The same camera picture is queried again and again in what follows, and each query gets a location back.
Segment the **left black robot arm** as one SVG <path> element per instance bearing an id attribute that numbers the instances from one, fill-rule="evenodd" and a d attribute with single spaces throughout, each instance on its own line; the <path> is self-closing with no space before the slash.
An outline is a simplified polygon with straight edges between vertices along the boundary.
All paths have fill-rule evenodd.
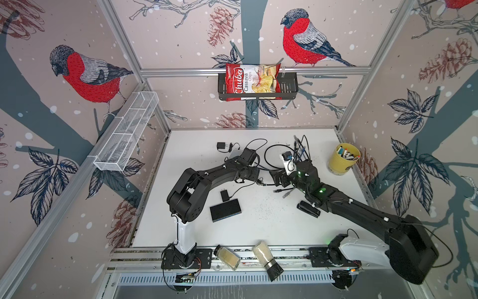
<path id="1" fill-rule="evenodd" d="M 256 183 L 259 174 L 257 167 L 238 156 L 205 171 L 186 169 L 166 199 L 172 217 L 176 218 L 175 256 L 186 264 L 195 258 L 197 243 L 191 223 L 203 211 L 212 189 L 239 179 Z"/>

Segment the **black power adapter with cable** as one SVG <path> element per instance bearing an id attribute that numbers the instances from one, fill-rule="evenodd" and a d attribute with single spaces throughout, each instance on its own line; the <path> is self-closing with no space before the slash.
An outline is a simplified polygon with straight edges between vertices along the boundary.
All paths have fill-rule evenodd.
<path id="1" fill-rule="evenodd" d="M 238 143 L 217 142 L 216 149 L 220 153 L 231 153 L 234 150 L 240 150 Z"/>

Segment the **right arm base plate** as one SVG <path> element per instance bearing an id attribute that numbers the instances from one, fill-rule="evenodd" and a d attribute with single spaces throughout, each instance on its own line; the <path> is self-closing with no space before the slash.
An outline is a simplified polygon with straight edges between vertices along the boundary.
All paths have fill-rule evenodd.
<path id="1" fill-rule="evenodd" d="M 350 260 L 340 251 L 339 246 L 346 237 L 347 234 L 339 234 L 327 246 L 310 247 L 307 259 L 311 261 L 312 267 L 361 267 L 361 261 Z"/>

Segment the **black network switch box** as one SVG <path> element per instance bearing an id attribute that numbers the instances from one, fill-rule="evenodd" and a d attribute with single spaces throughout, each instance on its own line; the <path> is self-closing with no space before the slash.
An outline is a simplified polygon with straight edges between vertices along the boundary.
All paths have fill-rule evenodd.
<path id="1" fill-rule="evenodd" d="M 231 199 L 224 203 L 211 206 L 210 214 L 213 223 L 239 215 L 241 214 L 240 203 L 238 199 Z"/>

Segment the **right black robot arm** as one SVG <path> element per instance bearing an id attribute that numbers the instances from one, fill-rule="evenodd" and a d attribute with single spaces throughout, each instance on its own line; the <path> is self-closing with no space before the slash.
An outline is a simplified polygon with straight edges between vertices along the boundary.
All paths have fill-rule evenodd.
<path id="1" fill-rule="evenodd" d="M 323 183 L 310 160 L 297 163 L 292 172 L 272 170 L 270 175 L 275 186 L 292 186 L 304 194 L 298 204 L 300 211 L 314 217 L 322 211 L 341 216 L 384 241 L 388 245 L 386 261 L 409 283 L 422 284 L 435 267 L 439 252 L 431 240 L 434 235 L 416 217 L 401 218 L 356 201 Z"/>

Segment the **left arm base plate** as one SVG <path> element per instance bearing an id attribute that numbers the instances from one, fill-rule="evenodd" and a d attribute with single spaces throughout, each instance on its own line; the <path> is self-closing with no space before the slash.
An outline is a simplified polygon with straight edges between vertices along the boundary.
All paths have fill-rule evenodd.
<path id="1" fill-rule="evenodd" d="M 162 270 L 210 269 L 212 249 L 198 249 L 195 246 L 187 254 L 181 253 L 175 246 L 166 248 L 162 253 Z"/>

